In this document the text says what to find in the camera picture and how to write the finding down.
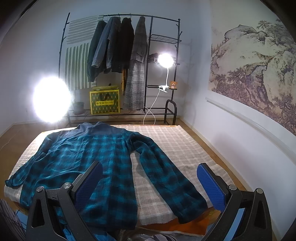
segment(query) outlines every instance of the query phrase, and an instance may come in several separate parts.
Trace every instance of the lamp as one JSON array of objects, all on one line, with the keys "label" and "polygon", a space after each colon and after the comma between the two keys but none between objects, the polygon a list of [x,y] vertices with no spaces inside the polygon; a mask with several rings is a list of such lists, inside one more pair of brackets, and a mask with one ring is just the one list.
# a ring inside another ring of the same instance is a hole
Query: lamp
[{"label": "lamp", "polygon": [[[170,56],[168,53],[160,54],[158,56],[158,63],[162,66],[165,67],[167,70],[169,67],[171,67],[174,64],[174,60],[172,56]],[[167,71],[167,78],[165,81],[165,85],[160,85],[159,89],[163,92],[167,92],[165,89],[169,88],[168,86],[168,71]]]},{"label": "lamp", "polygon": [[71,94],[58,77],[43,78],[35,87],[33,104],[37,116],[46,122],[56,122],[67,112]]}]

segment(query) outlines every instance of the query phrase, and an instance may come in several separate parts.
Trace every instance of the green and yellow box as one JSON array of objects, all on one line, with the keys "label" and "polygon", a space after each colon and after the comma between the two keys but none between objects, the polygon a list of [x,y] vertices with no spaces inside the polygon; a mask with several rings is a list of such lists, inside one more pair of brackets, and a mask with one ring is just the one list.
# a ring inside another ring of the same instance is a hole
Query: green and yellow box
[{"label": "green and yellow box", "polygon": [[106,90],[102,87],[101,90],[90,91],[89,97],[92,115],[120,113],[119,89]]}]

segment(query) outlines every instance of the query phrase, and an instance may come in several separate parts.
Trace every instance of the checkered bedspread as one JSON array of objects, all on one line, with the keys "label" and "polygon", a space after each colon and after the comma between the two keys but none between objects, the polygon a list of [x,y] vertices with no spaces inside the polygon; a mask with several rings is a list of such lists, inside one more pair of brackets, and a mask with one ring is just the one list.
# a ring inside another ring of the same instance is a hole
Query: checkered bedspread
[{"label": "checkered bedspread", "polygon": [[[208,207],[211,207],[212,204],[196,176],[198,164],[202,162],[207,163],[213,172],[221,176],[228,185],[233,184],[226,171],[216,164],[202,147],[180,126],[115,125],[115,127],[125,128],[129,131],[137,131],[142,135],[152,138],[184,176],[194,184],[197,191],[203,195],[207,201]],[[48,134],[60,130],[46,131],[39,134],[21,155],[10,176],[37,152],[39,146]],[[138,225],[166,223],[176,218],[146,176],[139,162],[139,154],[137,152],[131,154],[131,160],[133,166],[133,181],[138,203]],[[22,186],[17,189],[5,186],[4,194],[12,201],[19,203],[21,190]]]}]

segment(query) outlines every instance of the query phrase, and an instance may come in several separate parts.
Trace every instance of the blue plaid flannel shirt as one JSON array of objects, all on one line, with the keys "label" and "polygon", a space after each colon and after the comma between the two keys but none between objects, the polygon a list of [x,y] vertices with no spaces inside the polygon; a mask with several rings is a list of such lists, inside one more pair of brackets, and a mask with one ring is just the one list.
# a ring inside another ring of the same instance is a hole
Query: blue plaid flannel shirt
[{"label": "blue plaid flannel shirt", "polygon": [[[140,154],[145,173],[180,223],[192,221],[207,209],[194,185],[151,138],[102,122],[49,134],[37,153],[5,183],[8,187],[23,184],[20,204],[29,209],[38,186],[60,188],[98,160],[103,165],[103,178],[80,211],[81,217],[88,225],[105,230],[134,229],[137,201],[132,151]],[[61,210],[57,214],[62,219]]]}]

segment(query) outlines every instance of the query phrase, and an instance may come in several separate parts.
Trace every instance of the mattress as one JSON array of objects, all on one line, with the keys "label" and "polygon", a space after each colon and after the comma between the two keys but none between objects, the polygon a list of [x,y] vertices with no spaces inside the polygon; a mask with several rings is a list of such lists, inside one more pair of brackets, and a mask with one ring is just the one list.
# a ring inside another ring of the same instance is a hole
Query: mattress
[{"label": "mattress", "polygon": [[[129,131],[139,132],[142,135],[152,138],[156,144],[164,151],[176,167],[184,176],[193,183],[196,190],[205,198],[208,207],[212,207],[208,196],[196,176],[197,166],[205,162],[228,184],[233,181],[227,172],[216,164],[204,149],[185,131],[181,126],[142,126],[142,125],[114,125],[118,128],[125,128]],[[25,164],[38,150],[44,138],[52,133],[61,130],[46,131],[39,134],[27,147],[19,158],[11,175],[13,175],[23,164]],[[138,204],[138,223],[137,225],[147,225],[151,223],[166,223],[176,218],[167,203],[160,196],[144,169],[139,162],[139,154],[131,154],[133,181]],[[14,202],[20,202],[22,186],[17,189],[4,187],[4,195]]]}]

